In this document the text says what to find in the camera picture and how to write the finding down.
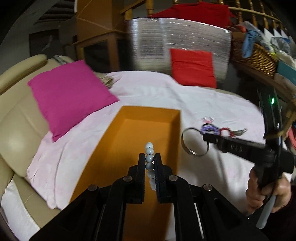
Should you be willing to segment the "person's right hand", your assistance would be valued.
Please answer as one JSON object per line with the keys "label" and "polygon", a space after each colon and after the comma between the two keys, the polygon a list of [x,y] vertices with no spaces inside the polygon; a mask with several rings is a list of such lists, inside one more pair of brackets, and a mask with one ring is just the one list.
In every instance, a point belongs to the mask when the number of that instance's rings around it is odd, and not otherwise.
{"label": "person's right hand", "polygon": [[292,197],[291,183],[285,175],[278,179],[274,184],[269,184],[262,189],[258,187],[258,177],[254,168],[249,173],[248,189],[246,190],[247,210],[253,214],[255,210],[262,207],[266,197],[273,194],[276,201],[271,213],[275,213],[288,205]]}

